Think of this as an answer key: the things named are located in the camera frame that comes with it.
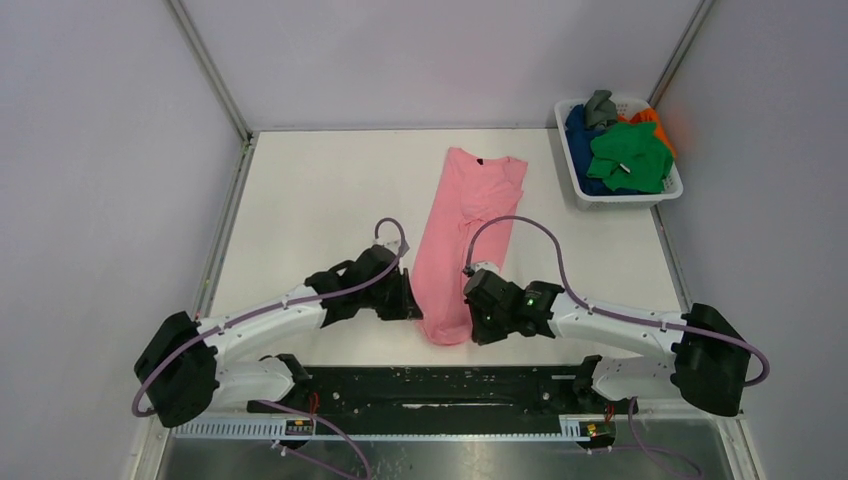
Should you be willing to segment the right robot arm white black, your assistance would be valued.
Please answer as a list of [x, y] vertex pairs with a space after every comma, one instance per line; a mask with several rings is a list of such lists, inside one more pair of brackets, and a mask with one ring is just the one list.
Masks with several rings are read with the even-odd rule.
[[517, 333], [615, 347], [631, 357], [586, 358], [576, 390], [610, 401], [678, 396], [712, 415], [738, 414], [752, 352], [715, 308], [695, 303], [688, 312], [641, 310], [592, 303], [543, 281], [520, 287], [486, 264], [464, 273], [476, 344]]

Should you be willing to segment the pink t shirt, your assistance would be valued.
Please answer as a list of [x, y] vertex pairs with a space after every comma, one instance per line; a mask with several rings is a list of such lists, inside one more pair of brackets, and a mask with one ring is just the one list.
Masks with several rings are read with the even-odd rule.
[[431, 343], [449, 346], [471, 338], [463, 296], [470, 242], [486, 222], [516, 213], [527, 169], [514, 157], [485, 159], [448, 149], [411, 274], [423, 314], [420, 329]]

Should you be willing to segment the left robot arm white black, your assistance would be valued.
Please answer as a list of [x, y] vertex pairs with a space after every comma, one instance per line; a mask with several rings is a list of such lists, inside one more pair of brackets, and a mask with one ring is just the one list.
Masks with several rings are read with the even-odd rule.
[[208, 411], [280, 401], [306, 373], [291, 354], [263, 355], [272, 343], [351, 320], [362, 310], [388, 321], [421, 318], [400, 265], [407, 251], [403, 240], [374, 244], [357, 259], [241, 312], [201, 320], [185, 311], [170, 315], [133, 367], [141, 384], [134, 415], [155, 415], [172, 428]]

